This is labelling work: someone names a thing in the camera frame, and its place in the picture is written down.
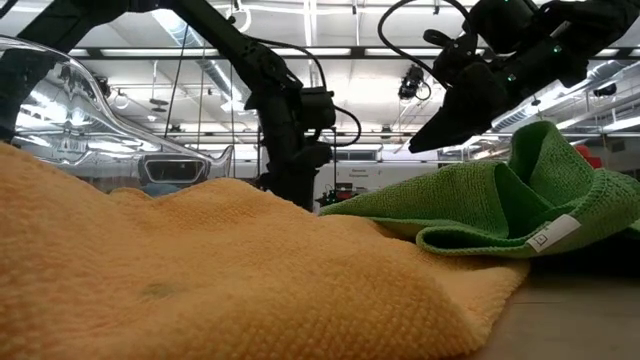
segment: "ceiling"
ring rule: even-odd
[[[437,0],[417,1],[394,14],[385,25],[389,40],[404,47],[426,46],[422,40],[423,32],[428,28],[442,31],[450,37],[461,33],[462,16],[444,4],[438,15],[434,15],[434,3]],[[16,35],[36,15],[38,9],[46,6],[47,0],[23,0],[8,16],[0,20],[0,33]],[[477,1],[462,0],[465,6]],[[219,11],[229,8],[229,1],[211,1]],[[315,47],[351,47],[382,46],[377,35],[377,24],[382,12],[393,1],[388,0],[243,0],[244,7],[251,13],[251,23],[246,34],[265,39],[277,40],[300,46]],[[356,15],[351,13],[352,5],[357,4]],[[245,15],[237,14],[238,26],[245,23]],[[636,23],[624,38],[614,46],[636,46],[640,44],[640,24]],[[152,14],[126,14],[110,24],[94,28],[78,47],[175,47],[176,42],[163,29]],[[287,65],[305,85],[311,85],[314,70],[307,60],[286,60]],[[109,99],[114,105],[128,104],[124,109],[114,107],[114,111],[151,132],[163,132],[167,113],[154,113],[154,105],[149,99],[169,101],[172,84],[176,80],[179,61],[161,60],[157,63],[157,78],[154,83],[154,63],[149,60],[86,60],[83,61],[94,73],[106,76],[114,90],[123,97],[116,99],[116,91]],[[241,81],[230,70],[229,63],[216,61],[221,72],[231,78],[239,87]],[[602,65],[593,62],[591,68]],[[410,66],[407,60],[322,60],[327,75],[328,88],[335,92],[336,105],[353,112],[362,121],[365,132],[380,131],[383,125],[392,125],[394,131],[416,131],[433,116],[444,96],[439,85],[433,86],[433,96],[425,102],[402,103],[398,99],[398,87],[401,77]],[[619,80],[619,93],[637,92],[637,72],[629,71]],[[257,129],[257,117],[245,112],[241,105],[234,106],[222,96],[217,86],[205,75],[193,60],[185,60],[177,78],[177,91],[172,108],[171,124],[179,124],[185,131],[235,131]],[[558,85],[552,85],[541,94],[552,91]],[[614,99],[594,99],[590,106],[600,106]],[[561,122],[587,112],[587,98],[584,93],[574,94],[570,99],[558,101],[547,106],[541,115]],[[512,132],[527,121],[534,121],[537,111],[531,117],[501,131]],[[342,115],[338,116],[341,131],[353,131],[353,122]],[[395,139],[403,142],[408,138]],[[229,137],[213,140],[224,143]],[[380,138],[363,138],[362,142],[380,142]]]

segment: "orange towel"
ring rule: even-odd
[[[240,181],[151,199],[5,145],[0,164],[0,359],[452,356],[485,343],[527,272]]]

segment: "transparent plastic object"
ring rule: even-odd
[[[20,65],[0,69],[0,73],[28,76],[29,64],[50,67],[26,99],[11,99],[17,91],[10,89],[0,93],[7,97],[5,104],[12,100],[22,104],[15,119],[13,145],[105,192],[152,183],[188,187],[229,176],[232,147],[212,158],[156,137],[117,117],[91,73],[73,58],[0,36],[0,58],[11,51]]]

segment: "red object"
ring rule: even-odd
[[[585,145],[576,145],[575,149],[580,153],[580,155],[582,155],[585,160],[587,160],[592,168],[599,169],[602,167],[602,159],[600,159],[599,157],[591,156],[591,151],[588,147],[586,147]]]

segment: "white label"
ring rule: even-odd
[[[536,252],[542,252],[549,246],[576,231],[580,226],[578,220],[569,215],[562,215],[554,222],[545,226],[544,229],[529,239],[527,243],[531,245]]]

